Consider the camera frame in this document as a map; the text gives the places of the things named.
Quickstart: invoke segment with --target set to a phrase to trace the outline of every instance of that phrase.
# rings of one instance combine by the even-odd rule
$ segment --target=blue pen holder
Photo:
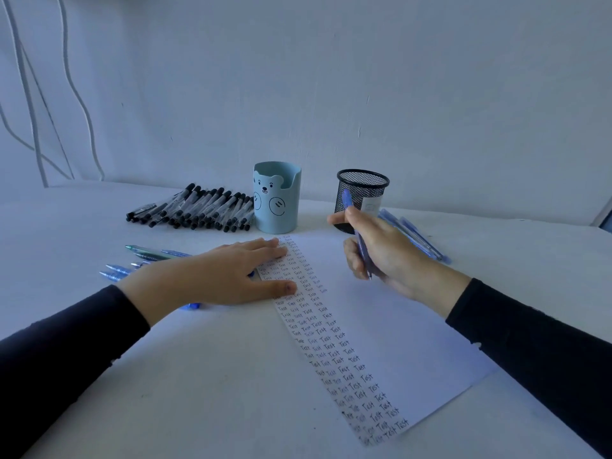
[[[253,206],[259,230],[280,235],[297,227],[302,169],[295,164],[268,161],[253,170]]]

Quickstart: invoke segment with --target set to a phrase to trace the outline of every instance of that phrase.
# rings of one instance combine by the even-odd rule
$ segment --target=black long-sleeve shirt
[[[472,280],[446,322],[612,458],[612,345]],[[3,458],[23,455],[149,331],[116,286],[0,341]]]

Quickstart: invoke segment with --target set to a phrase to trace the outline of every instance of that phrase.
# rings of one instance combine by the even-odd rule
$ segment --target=wire
[[[28,149],[30,149],[30,150],[32,150],[34,152],[36,151],[36,148],[34,148],[32,145],[30,145],[29,143],[27,143],[24,140],[22,140],[19,137],[19,135],[15,134],[15,132],[13,132],[13,130],[11,129],[11,126],[9,125],[9,121],[7,121],[6,115],[4,114],[4,109],[2,108],[2,103],[0,103],[0,118],[2,118],[2,122],[4,123],[4,127],[6,128],[7,132],[9,132],[11,137],[13,137],[15,140],[17,140],[19,143],[21,143],[26,148],[28,148]],[[70,180],[70,176],[68,174],[66,174],[62,169],[58,168],[57,165],[53,161],[51,161],[45,155],[41,155],[41,157],[42,157],[42,159],[44,159],[44,161],[48,162],[53,169],[55,169],[57,172],[62,174],[66,179]]]
[[[70,88],[72,88],[73,93],[75,94],[76,99],[78,100],[81,108],[83,109],[83,113],[85,114],[85,119],[87,120],[87,126],[89,129],[89,144],[91,145],[91,155],[94,158],[94,162],[96,163],[96,167],[98,168],[98,172],[100,173],[100,180],[104,180],[104,171],[102,170],[102,166],[100,165],[100,161],[98,161],[98,154],[96,152],[96,139],[94,137],[94,125],[91,122],[91,116],[89,115],[89,111],[81,95],[77,91],[77,88],[72,81],[72,74],[70,73],[70,66],[68,64],[68,21],[66,17],[66,7],[64,5],[64,0],[57,0],[57,4],[59,5],[59,12],[62,16],[62,52],[64,56],[64,71],[66,73],[66,79],[70,84]]]
[[[23,64],[23,54],[21,50],[21,40],[19,39],[19,31],[17,29],[17,23],[15,22],[15,16],[11,9],[11,3],[9,0],[2,0],[4,5],[4,11],[6,16],[9,18],[9,24],[11,25],[11,35],[13,37],[13,46],[15,48],[15,56],[17,57],[17,68],[19,69],[19,75],[21,76],[21,85],[23,86],[23,93],[26,95],[27,110],[30,115],[30,124],[32,127],[32,137],[34,138],[34,152],[36,153],[36,163],[40,172],[40,179],[42,185],[45,188],[49,187],[47,182],[47,175],[45,174],[45,167],[42,164],[42,153],[40,151],[40,140],[38,134],[38,124],[36,123],[36,114],[34,112],[34,104],[32,102],[32,96],[30,95],[30,87],[27,84],[26,69]]]
[[[34,68],[32,67],[32,63],[30,62],[30,58],[27,56],[27,52],[26,52],[26,49],[23,47],[23,44],[21,45],[21,48],[23,50],[23,57],[26,59],[27,66],[30,69],[30,73],[32,74],[32,77],[34,78],[34,83],[36,84],[36,88],[38,88],[38,90],[39,90],[40,97],[42,99],[42,103],[43,103],[43,105],[45,105],[45,109],[47,110],[47,115],[49,116],[49,120],[51,121],[51,125],[53,126],[53,131],[55,132],[55,136],[57,137],[57,142],[59,143],[59,147],[61,148],[62,153],[64,154],[64,159],[66,160],[66,164],[68,165],[68,170],[70,171],[70,176],[74,180],[75,175],[73,174],[72,168],[70,167],[70,161],[68,161],[68,156],[66,155],[66,151],[64,150],[64,145],[62,145],[62,141],[59,138],[59,134],[57,133],[57,128],[55,127],[55,122],[53,122],[53,117],[51,116],[51,113],[49,111],[49,106],[47,106],[47,101],[45,100],[45,96],[42,93],[42,89],[40,88],[40,84],[38,82],[38,79],[36,78],[36,74],[34,73]]]

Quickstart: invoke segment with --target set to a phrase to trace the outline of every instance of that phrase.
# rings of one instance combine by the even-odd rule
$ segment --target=hand
[[[279,239],[223,245],[207,253],[141,267],[117,283],[150,325],[193,302],[238,304],[297,291],[289,280],[251,281],[260,264],[287,254]]]
[[[383,272],[381,279],[409,299],[420,301],[443,317],[470,282],[470,277],[425,254],[395,227],[350,207],[327,218],[330,224],[348,222],[361,234],[368,254]],[[366,280],[365,265],[355,238],[344,242],[346,261],[357,278]]]

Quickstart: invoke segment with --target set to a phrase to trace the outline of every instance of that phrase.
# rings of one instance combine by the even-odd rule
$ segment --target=pen holder
[[[390,183],[388,177],[377,172],[361,169],[344,169],[338,172],[337,177],[340,182],[334,212],[344,211],[342,192],[347,188],[353,198],[353,205],[357,209],[374,217],[378,216],[384,189]],[[355,233],[353,227],[348,223],[336,224],[335,227],[351,235]]]
[[[291,163],[257,163],[253,170],[253,207],[259,230],[280,235],[297,226],[302,169]]]

